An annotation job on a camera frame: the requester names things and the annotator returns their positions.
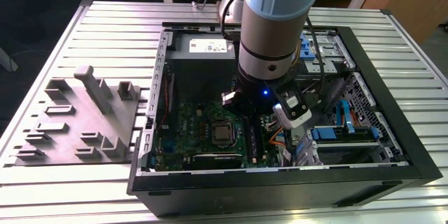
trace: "black computer case frame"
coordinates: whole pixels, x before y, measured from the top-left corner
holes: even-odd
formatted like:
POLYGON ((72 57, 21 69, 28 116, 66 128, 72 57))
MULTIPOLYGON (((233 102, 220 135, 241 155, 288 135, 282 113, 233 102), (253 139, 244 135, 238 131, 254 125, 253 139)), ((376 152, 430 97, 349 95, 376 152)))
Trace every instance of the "black computer case frame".
MULTIPOLYGON (((164 24, 197 29, 217 24, 164 24)), ((137 196, 156 216, 229 214, 364 205, 406 187, 441 177, 349 27, 330 28, 344 42, 409 166, 278 172, 136 176, 138 143, 132 160, 128 194, 137 196)))

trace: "motherboard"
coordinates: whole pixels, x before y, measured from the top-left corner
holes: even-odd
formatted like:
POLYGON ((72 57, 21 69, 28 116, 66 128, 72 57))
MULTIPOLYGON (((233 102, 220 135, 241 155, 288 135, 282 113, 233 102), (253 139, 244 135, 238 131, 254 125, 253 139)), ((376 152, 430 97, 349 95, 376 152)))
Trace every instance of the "motherboard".
POLYGON ((222 109, 218 102, 181 103, 174 121, 176 129, 161 129, 156 139, 156 170, 278 166, 277 150, 268 146, 265 125, 272 121, 270 116, 260 118, 257 130, 264 140, 264 151, 258 159, 249 155, 244 118, 222 109))

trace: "red cable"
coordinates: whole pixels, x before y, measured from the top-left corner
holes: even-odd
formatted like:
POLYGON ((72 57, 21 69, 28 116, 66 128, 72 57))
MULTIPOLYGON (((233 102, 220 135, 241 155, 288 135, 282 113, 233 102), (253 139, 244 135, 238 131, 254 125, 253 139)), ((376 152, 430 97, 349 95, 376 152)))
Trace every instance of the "red cable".
POLYGON ((160 122, 160 125, 157 127, 157 130, 160 130, 160 127, 165 121, 165 118, 166 118, 166 114, 168 114, 168 81, 166 81, 166 77, 164 78, 165 79, 165 114, 162 115, 162 119, 161 119, 161 122, 160 122))

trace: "chip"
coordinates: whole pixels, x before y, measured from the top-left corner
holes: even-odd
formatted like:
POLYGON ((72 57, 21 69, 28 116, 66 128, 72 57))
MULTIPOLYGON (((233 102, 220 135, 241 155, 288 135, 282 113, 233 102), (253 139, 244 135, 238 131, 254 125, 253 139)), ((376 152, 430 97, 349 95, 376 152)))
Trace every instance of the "chip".
POLYGON ((233 143, 230 121, 212 123, 212 143, 220 148, 225 148, 233 143))

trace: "open computer tower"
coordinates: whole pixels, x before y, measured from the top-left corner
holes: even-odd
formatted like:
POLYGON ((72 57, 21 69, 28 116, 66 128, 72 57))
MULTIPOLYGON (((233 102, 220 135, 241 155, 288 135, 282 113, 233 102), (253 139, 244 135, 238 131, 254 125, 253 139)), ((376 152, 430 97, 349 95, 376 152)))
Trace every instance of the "open computer tower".
POLYGON ((305 27, 294 71, 313 116, 278 134, 272 114, 250 121, 221 108, 240 27, 230 41, 217 24, 162 25, 128 184, 157 216, 358 206, 441 177, 350 28, 314 28, 320 90, 305 27))

